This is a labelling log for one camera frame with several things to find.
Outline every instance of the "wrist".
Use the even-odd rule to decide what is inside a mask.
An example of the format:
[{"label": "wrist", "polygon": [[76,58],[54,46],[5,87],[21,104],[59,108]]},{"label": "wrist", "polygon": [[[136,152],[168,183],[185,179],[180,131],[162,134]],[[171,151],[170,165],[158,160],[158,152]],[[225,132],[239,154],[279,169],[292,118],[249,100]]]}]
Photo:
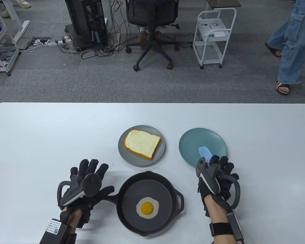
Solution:
[{"label": "wrist", "polygon": [[67,225],[71,226],[69,234],[74,234],[76,232],[76,228],[78,225],[78,222],[80,221],[81,216],[83,215],[83,212],[80,209],[76,209],[73,211],[73,213],[69,216],[69,219],[67,221]]},{"label": "wrist", "polygon": [[227,211],[208,195],[204,198],[212,223],[228,223]]}]

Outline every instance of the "white table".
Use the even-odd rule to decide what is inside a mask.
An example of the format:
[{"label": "white table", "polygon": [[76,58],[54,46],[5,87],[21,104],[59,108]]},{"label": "white table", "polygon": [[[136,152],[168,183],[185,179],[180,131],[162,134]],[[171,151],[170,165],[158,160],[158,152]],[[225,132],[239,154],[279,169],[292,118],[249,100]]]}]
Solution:
[{"label": "white table", "polygon": [[[163,159],[145,169],[117,149],[120,135],[139,124],[156,127],[167,144]],[[103,186],[116,192],[138,172],[162,174],[184,195],[185,209],[162,235],[141,237],[102,201],[77,243],[211,243],[195,170],[178,151],[194,127],[214,130],[227,144],[240,175],[236,214],[245,243],[305,243],[305,104],[1,103],[0,244],[39,243],[59,217],[59,182],[83,158],[110,165]]]}]

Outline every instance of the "black frying pan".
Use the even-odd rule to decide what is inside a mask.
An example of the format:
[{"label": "black frying pan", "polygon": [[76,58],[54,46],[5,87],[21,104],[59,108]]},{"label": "black frying pan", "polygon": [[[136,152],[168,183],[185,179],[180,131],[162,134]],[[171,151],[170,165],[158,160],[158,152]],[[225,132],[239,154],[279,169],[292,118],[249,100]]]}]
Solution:
[{"label": "black frying pan", "polygon": [[[177,196],[180,197],[180,208]],[[159,202],[158,214],[152,219],[144,219],[136,212],[136,205],[145,197]],[[107,196],[103,200],[115,203],[122,224],[141,236],[161,231],[184,209],[183,195],[165,177],[151,171],[130,177],[121,186],[118,194]]]}]

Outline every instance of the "blue jeans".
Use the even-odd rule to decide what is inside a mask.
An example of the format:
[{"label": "blue jeans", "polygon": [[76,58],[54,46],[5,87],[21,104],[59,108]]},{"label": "blue jeans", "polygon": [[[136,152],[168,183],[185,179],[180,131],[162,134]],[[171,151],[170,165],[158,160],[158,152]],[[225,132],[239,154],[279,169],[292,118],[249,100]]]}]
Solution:
[{"label": "blue jeans", "polygon": [[289,21],[267,43],[274,49],[282,50],[278,82],[301,83],[305,62],[305,0],[297,0]]}]

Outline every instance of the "toy fried egg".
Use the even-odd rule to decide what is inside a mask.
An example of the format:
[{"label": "toy fried egg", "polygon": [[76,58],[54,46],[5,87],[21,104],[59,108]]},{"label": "toy fried egg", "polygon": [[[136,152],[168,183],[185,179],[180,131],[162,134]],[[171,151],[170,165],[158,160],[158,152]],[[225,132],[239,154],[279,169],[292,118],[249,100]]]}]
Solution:
[{"label": "toy fried egg", "polygon": [[141,199],[136,205],[137,214],[144,219],[156,217],[159,210],[159,202],[151,197]]}]

